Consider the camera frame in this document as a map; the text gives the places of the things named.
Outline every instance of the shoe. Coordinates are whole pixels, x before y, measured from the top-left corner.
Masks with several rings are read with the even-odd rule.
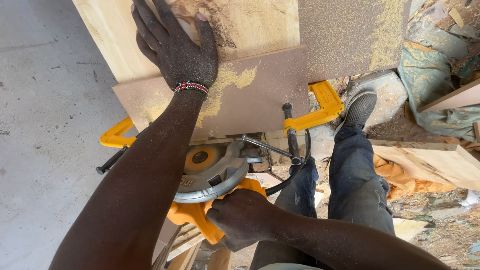
[[[335,129],[333,136],[335,137],[342,126],[361,125],[363,129],[365,124],[375,109],[377,103],[377,93],[373,91],[364,91],[356,95],[348,104],[345,112],[345,119]]]

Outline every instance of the ripped jeans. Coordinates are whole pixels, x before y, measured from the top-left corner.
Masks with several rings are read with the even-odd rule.
[[[290,173],[296,166],[290,167]],[[330,160],[328,218],[360,223],[395,235],[392,212],[386,205],[387,181],[375,173],[373,148],[360,127],[342,127],[335,136]],[[280,192],[275,205],[283,210],[316,218],[314,195],[318,172],[309,158],[292,183]],[[297,263],[330,269],[310,255],[287,245],[260,241],[250,270],[272,263]]]

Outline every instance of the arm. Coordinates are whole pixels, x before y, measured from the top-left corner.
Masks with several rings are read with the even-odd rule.
[[[138,46],[159,67],[170,88],[186,80],[210,87],[216,78],[217,56],[205,17],[199,13],[195,17],[200,47],[188,38],[164,0],[154,0],[163,24],[144,0],[134,2]],[[174,95],[162,115],[98,185],[60,244],[50,269],[151,268],[204,100],[205,95],[196,90]]]
[[[215,200],[207,218],[225,233],[222,242],[235,251],[270,240],[295,247],[333,269],[450,269],[423,249],[390,234],[346,221],[290,213],[247,189]]]

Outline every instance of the beaded bracelet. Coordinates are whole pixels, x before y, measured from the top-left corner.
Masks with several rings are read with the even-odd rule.
[[[203,93],[206,97],[208,97],[208,88],[200,83],[193,82],[193,81],[186,81],[186,82],[179,83],[179,85],[175,88],[173,93],[175,94],[185,89],[197,90]]]

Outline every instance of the hand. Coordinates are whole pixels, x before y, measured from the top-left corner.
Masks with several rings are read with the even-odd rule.
[[[260,193],[236,189],[222,200],[215,199],[207,218],[225,233],[220,241],[231,251],[271,237],[271,230],[282,210]]]
[[[168,86],[174,89],[188,80],[212,86],[218,61],[213,30],[205,16],[197,13],[194,19],[202,44],[198,46],[182,29],[165,0],[153,0],[161,23],[145,0],[133,0],[133,3],[138,48],[157,65]]]

